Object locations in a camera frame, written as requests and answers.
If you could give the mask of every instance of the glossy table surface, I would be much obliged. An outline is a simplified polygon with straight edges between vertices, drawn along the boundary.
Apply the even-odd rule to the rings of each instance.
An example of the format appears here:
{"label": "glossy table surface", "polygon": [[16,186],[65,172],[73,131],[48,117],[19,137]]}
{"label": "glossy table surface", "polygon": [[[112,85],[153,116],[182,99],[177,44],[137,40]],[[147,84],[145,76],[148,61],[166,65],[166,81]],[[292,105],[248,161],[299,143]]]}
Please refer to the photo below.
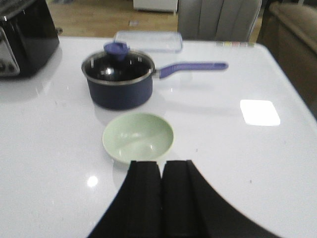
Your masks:
{"label": "glossy table surface", "polygon": [[[0,237],[84,238],[119,190],[127,167],[101,136],[127,111],[95,105],[82,61],[111,39],[60,37],[34,77],[0,80]],[[184,42],[148,53],[156,68],[226,61],[225,71],[154,79],[149,112],[173,127],[166,160],[193,160],[213,188],[285,238],[317,234],[317,123],[261,45]]]}

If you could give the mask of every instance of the saucepan handle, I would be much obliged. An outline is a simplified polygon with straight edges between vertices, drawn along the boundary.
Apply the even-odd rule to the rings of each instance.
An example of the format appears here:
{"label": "saucepan handle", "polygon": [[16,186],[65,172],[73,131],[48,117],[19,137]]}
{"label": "saucepan handle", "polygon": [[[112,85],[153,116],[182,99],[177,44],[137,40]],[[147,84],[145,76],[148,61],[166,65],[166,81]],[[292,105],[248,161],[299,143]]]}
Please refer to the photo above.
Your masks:
{"label": "saucepan handle", "polygon": [[223,70],[228,68],[226,62],[177,63],[159,70],[159,78],[165,78],[180,70]]}

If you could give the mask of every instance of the light green bowl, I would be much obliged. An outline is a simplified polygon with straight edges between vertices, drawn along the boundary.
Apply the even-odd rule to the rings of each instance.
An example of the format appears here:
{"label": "light green bowl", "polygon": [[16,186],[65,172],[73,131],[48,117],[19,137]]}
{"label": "light green bowl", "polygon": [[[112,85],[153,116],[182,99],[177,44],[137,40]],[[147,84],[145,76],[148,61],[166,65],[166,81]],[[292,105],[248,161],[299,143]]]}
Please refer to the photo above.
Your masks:
{"label": "light green bowl", "polygon": [[114,159],[129,164],[156,161],[172,146],[172,127],[161,117],[128,113],[112,120],[103,133],[105,150]]}

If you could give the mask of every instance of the purple lid knob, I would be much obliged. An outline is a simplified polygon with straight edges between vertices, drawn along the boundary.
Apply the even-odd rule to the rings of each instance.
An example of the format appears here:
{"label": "purple lid knob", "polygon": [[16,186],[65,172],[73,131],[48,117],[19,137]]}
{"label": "purple lid knob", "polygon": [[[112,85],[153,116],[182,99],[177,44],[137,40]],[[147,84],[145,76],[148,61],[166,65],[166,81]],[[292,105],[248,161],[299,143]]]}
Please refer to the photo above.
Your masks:
{"label": "purple lid knob", "polygon": [[118,61],[123,61],[130,49],[126,43],[112,42],[105,44],[104,50],[107,54],[114,56]]}

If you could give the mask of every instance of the navy blue saucepan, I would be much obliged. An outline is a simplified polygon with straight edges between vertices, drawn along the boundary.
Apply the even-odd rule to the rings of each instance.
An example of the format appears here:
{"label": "navy blue saucepan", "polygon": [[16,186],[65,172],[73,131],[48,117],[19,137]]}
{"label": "navy blue saucepan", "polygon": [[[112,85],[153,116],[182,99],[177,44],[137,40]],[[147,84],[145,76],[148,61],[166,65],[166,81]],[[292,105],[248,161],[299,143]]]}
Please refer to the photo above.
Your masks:
{"label": "navy blue saucepan", "polygon": [[90,95],[102,107],[124,110],[145,103],[153,90],[152,76],[160,78],[180,70],[224,70],[225,62],[179,63],[155,70],[152,59],[129,50],[125,43],[105,45],[105,51],[93,54],[82,63]]}

